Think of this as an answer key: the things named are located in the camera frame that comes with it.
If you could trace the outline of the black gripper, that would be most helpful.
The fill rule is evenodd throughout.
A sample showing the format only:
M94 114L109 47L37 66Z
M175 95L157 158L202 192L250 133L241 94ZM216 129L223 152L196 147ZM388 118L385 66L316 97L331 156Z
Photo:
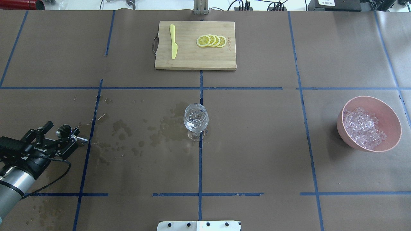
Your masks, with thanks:
M48 121L44 126L37 129L28 130L22 137L22 141L32 145L28 158L23 161L23 170L32 177L38 178L49 166L54 157L67 160L69 156L78 148L78 143L72 138L51 140L45 138L54 124Z

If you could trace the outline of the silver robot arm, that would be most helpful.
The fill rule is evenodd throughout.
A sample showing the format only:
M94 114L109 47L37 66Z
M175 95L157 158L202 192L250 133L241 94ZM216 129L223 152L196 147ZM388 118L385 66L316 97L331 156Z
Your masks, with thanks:
M67 160L80 146L89 142L80 136L78 128L67 124L60 126L57 139L49 139L45 135L53 128L53 123L48 121L45 125L28 130L21 139L2 136L0 139L0 158L4 164L1 167L0 194L1 194L1 219L4 219L16 204L41 190L29 192L29 189L45 172L51 162L63 162L68 165L62 174L64 177L71 168Z

